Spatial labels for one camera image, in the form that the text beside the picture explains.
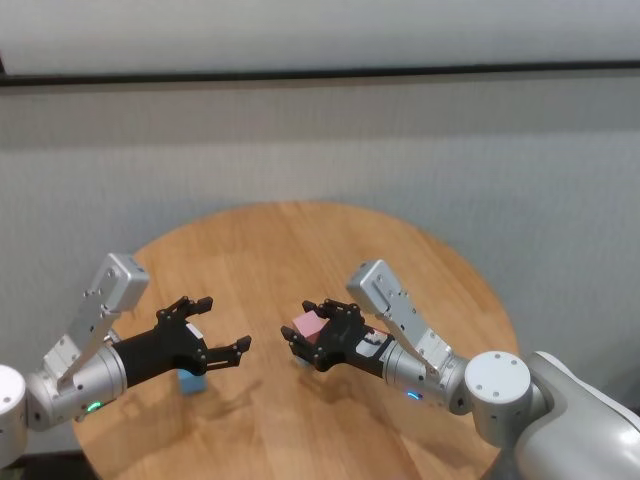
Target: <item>round wooden table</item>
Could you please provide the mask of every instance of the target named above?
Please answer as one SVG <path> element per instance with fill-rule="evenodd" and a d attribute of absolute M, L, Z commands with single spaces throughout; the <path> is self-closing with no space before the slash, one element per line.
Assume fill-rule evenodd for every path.
<path fill-rule="evenodd" d="M 351 299 L 361 262 L 384 258 L 458 354 L 517 351 L 500 302 L 451 248 L 390 216 L 328 203 L 254 205 L 180 227 L 136 259 L 151 283 L 122 337 L 152 328 L 182 295 L 210 295 L 191 317 L 210 347 L 251 335 L 238 368 L 185 397 L 176 372 L 74 424 L 104 479 L 477 479 L 497 449 L 456 417 L 347 365 L 321 374 L 294 359 L 280 326 L 301 302 Z M 382 328 L 375 318 L 367 322 Z"/>

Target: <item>cylindrical joint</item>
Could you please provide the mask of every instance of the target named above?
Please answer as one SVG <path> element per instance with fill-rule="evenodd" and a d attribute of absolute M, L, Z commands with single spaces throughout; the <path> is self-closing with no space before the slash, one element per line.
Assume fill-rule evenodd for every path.
<path fill-rule="evenodd" d="M 13 463 L 27 448 L 25 392 L 22 375 L 0 365 L 0 468 Z"/>
<path fill-rule="evenodd" d="M 485 352 L 471 359 L 464 375 L 478 434 L 496 447 L 513 446 L 527 426 L 531 373 L 507 352 Z"/>
<path fill-rule="evenodd" d="M 399 343 L 393 342 L 387 352 L 381 357 L 387 384 L 403 390 L 412 398 L 432 402 L 456 415 L 469 412 L 463 381 L 466 360 L 452 356 L 436 380 L 427 374 L 425 364 L 407 353 Z"/>
<path fill-rule="evenodd" d="M 129 388 L 176 368 L 165 338 L 162 330 L 153 328 L 113 344 L 127 372 Z"/>
<path fill-rule="evenodd" d="M 82 418 L 116 399 L 127 389 L 122 361 L 112 347 L 102 347 L 60 390 L 55 379 L 40 370 L 27 377 L 29 428 L 47 430 L 72 418 Z"/>

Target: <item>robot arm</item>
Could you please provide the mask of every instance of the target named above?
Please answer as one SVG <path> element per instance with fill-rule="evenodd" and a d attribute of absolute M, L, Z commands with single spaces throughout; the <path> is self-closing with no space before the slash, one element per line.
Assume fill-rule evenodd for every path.
<path fill-rule="evenodd" d="M 121 312 L 135 307 L 148 281 L 132 257 L 108 255 L 71 327 L 41 367 L 25 381 L 17 371 L 0 366 L 0 468 L 24 452 L 27 428 L 44 431 L 72 418 L 81 421 L 127 388 L 174 368 L 203 375 L 240 364 L 251 337 L 210 349 L 187 321 L 211 310 L 210 297 L 197 302 L 182 297 L 157 312 L 153 329 L 119 341 L 111 326 Z"/>
<path fill-rule="evenodd" d="M 391 333 L 367 326 L 356 304 L 304 302 L 327 319 L 317 339 L 282 328 L 291 351 L 319 371 L 348 363 L 411 398 L 454 414 L 471 413 L 488 443 L 513 449 L 528 480 L 635 479 L 640 475 L 640 418 L 578 380 L 552 355 L 522 360 L 507 352 L 458 357 L 420 317 L 389 266 L 363 264 L 347 289 Z M 323 355 L 327 346 L 328 355 Z"/>

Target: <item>textured wall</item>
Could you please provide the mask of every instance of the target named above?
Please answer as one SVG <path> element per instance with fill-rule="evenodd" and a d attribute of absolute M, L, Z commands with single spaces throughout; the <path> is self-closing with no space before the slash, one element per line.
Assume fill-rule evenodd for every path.
<path fill-rule="evenodd" d="M 0 91 L 0 363 L 37 365 L 107 251 L 330 199 L 431 230 L 524 351 L 640 404 L 639 112 L 631 73 Z"/>

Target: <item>white wall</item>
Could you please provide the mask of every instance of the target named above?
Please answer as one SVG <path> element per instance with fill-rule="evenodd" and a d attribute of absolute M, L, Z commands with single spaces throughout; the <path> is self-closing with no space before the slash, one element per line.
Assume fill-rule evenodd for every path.
<path fill-rule="evenodd" d="M 636 0 L 0 0 L 6 71 L 265 72 L 638 58 Z"/>
<path fill-rule="evenodd" d="M 624 72 L 2 90 L 0 363 L 37 365 L 107 251 L 331 199 L 431 230 L 523 351 L 640 404 L 639 152 Z M 32 449 L 73 446 L 53 438 Z"/>

